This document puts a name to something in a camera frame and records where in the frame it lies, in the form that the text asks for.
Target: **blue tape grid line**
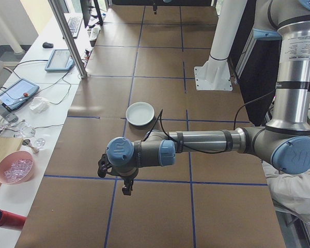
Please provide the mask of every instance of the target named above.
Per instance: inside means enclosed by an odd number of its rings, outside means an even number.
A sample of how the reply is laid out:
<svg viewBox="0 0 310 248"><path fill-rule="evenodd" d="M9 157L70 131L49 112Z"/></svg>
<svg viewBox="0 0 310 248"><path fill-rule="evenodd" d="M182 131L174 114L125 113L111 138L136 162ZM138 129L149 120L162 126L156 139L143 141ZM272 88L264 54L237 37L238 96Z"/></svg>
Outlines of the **blue tape grid line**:
<svg viewBox="0 0 310 248"><path fill-rule="evenodd" d="M110 206L109 218L108 218L108 223L107 223L107 230L106 230L106 233L105 233L105 239L104 239L104 244L103 244L103 247L104 247L104 248L106 248L106 247L107 247L107 244L108 244L110 223L111 223L111 220L112 220L112 214L113 214L113 209L114 209L114 201L115 201L116 187L117 187L117 180L115 180L115 183L114 183L114 189L113 189L113 195L112 195L112 202L111 202L111 206Z"/></svg>
<svg viewBox="0 0 310 248"><path fill-rule="evenodd" d="M182 62L182 71L184 73L184 92L187 94L185 61Z"/></svg>
<svg viewBox="0 0 310 248"><path fill-rule="evenodd" d="M104 22L103 23L104 25L106 24L117 24L117 25L140 25L140 23L119 23L119 22ZM180 26L180 24L175 24L175 23L143 23L144 25L172 25L172 26ZM190 24L184 24L186 26L210 26L210 27L216 27L217 24L193 24L193 23L190 23Z"/></svg>
<svg viewBox="0 0 310 248"><path fill-rule="evenodd" d="M95 45L97 48L162 48L162 49L199 49L210 50L210 48L186 48L182 46L144 46L144 45Z"/></svg>
<svg viewBox="0 0 310 248"><path fill-rule="evenodd" d="M142 30L143 30L143 22L144 22L144 17L145 17L145 10L146 10L146 6L144 6L144 13L143 13L143 18L142 18L141 27L140 27L138 46L140 45L141 34L142 34ZM133 70L133 77L132 77L132 83L131 83L131 88L130 88L130 95L129 95L128 106L130 105L130 102L131 102L133 83L134 83L134 75L135 75L136 63L137 63L137 59L138 59L138 50L139 50L139 48L137 48L136 56L135 56L135 61L134 61L134 70ZM127 123L128 123L127 120L125 120L124 128L123 128L123 136L125 136ZM114 184L112 202L111 202L111 206L110 206L110 213L109 213L108 224L107 224L107 231L106 231L105 240L104 240L104 246L103 246L104 248L107 247L108 238L109 238L110 223L111 223L112 213L113 213L113 208L114 208L116 187L117 187L117 177L116 177L115 184Z"/></svg>
<svg viewBox="0 0 310 248"><path fill-rule="evenodd" d="M184 79L183 77L172 77L172 76L103 76L103 75L90 75L93 78L141 78L141 79ZM186 77L185 79L195 79L193 77Z"/></svg>
<svg viewBox="0 0 310 248"><path fill-rule="evenodd" d="M181 19L181 7L179 6L179 13L180 13L180 31L181 31L181 50L184 51L184 38L182 33L182 19Z"/></svg>
<svg viewBox="0 0 310 248"><path fill-rule="evenodd" d="M62 176L45 174L44 177L67 178L67 179L84 179L84 180L105 180L105 181L123 181L121 178L100 178L100 177L82 177L82 176ZM199 182L199 181L179 181L179 180L156 180L156 179L134 179L135 182L150 183L179 183L179 184L205 184L205 185L232 185L232 186L260 186L267 187L266 183L248 183L248 182Z"/></svg>
<svg viewBox="0 0 310 248"><path fill-rule="evenodd" d="M67 118L89 118L89 119L101 119L100 116L72 116L68 115Z"/></svg>
<svg viewBox="0 0 310 248"><path fill-rule="evenodd" d="M186 126L187 131L190 130L190 124L188 120L188 110L186 110ZM193 171L192 171L192 158L191 153L188 153L189 169L190 169L190 189L191 189L191 208L192 208L192 227L193 227L193 244L196 248L196 231L195 231L195 211L194 211L194 192L193 192Z"/></svg>

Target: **black cable tie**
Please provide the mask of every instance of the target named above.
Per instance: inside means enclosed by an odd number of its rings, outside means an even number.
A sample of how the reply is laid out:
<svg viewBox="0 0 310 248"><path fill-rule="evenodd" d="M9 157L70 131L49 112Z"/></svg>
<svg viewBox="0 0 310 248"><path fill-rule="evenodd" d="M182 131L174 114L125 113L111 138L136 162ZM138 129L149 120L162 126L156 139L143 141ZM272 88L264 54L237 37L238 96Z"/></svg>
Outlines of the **black cable tie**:
<svg viewBox="0 0 310 248"><path fill-rule="evenodd" d="M134 146L133 156L136 159L136 167L140 168L141 167L141 152L142 152L141 141L135 141L133 146Z"/></svg>
<svg viewBox="0 0 310 248"><path fill-rule="evenodd" d="M210 57L213 58L214 60L218 60L218 61L223 61L223 60L227 60L228 59L228 57L227 58L223 58L223 59L214 58L214 57L211 56L211 54L210 54Z"/></svg>
<svg viewBox="0 0 310 248"><path fill-rule="evenodd" d="M182 132L177 132L177 149L176 153L182 153L184 149L184 135Z"/></svg>
<svg viewBox="0 0 310 248"><path fill-rule="evenodd" d="M226 147L225 147L224 151L232 151L232 149L233 149L233 138L232 138L231 133L227 130L221 130L221 131L224 133L225 138L226 138Z"/></svg>

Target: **white sleeve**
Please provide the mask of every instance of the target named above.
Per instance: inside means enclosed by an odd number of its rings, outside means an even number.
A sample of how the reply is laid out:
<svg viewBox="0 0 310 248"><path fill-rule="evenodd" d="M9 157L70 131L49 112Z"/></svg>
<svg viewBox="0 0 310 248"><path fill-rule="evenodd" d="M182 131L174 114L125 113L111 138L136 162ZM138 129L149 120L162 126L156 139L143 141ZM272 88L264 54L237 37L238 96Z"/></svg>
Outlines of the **white sleeve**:
<svg viewBox="0 0 310 248"><path fill-rule="evenodd" d="M279 174L266 162L263 169L272 198L310 225L310 169L298 175Z"/></svg>

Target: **keyboard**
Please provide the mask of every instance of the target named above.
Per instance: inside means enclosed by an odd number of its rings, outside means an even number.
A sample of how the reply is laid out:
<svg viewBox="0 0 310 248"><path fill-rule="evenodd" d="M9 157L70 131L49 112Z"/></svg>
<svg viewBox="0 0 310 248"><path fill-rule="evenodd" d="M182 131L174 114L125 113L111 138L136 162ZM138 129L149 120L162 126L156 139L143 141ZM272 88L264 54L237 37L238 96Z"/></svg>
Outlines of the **keyboard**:
<svg viewBox="0 0 310 248"><path fill-rule="evenodd" d="M68 26L71 31L71 35L74 39L78 37L79 29L81 28L81 25L82 25L82 20L83 20L83 17L81 15L77 15L77 16L69 17L67 21Z"/></svg>

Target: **brown table surface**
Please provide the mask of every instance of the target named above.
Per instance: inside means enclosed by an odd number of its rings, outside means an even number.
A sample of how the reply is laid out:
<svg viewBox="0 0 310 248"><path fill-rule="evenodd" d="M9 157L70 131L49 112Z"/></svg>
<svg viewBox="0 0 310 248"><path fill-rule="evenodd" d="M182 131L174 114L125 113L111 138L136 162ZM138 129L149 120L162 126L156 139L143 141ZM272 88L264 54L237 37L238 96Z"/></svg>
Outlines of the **brown table surface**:
<svg viewBox="0 0 310 248"><path fill-rule="evenodd" d="M164 109L167 131L233 128L239 87L196 91L193 79L217 20L208 7L109 10L16 247L285 247L256 157L178 154L140 169L132 196L121 179L97 177L112 138L151 127L126 122L134 102ZM242 111L238 126L249 125Z"/></svg>

